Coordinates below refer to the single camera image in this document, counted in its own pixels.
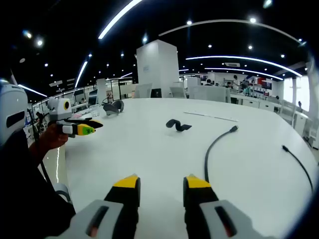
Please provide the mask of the person's left hand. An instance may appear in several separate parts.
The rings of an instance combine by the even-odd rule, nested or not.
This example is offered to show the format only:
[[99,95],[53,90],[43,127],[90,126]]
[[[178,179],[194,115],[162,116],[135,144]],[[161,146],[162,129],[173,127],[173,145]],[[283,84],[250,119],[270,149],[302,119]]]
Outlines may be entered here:
[[49,150],[58,148],[68,141],[68,135],[63,133],[60,125],[51,124],[39,137],[37,149],[44,156]]

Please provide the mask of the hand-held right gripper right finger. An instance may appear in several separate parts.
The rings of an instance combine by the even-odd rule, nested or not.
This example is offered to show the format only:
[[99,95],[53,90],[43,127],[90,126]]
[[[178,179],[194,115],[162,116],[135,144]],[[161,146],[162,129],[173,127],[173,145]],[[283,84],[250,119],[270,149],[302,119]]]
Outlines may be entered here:
[[252,220],[227,200],[219,200],[211,185],[190,174],[183,179],[184,221],[190,239],[264,239]]

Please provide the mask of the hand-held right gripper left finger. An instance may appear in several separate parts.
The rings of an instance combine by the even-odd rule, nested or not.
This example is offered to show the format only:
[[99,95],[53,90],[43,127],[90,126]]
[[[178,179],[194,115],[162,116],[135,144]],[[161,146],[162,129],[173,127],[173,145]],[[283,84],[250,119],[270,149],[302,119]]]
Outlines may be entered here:
[[116,182],[104,200],[77,213],[57,239],[133,239],[139,221],[141,179],[132,174]]

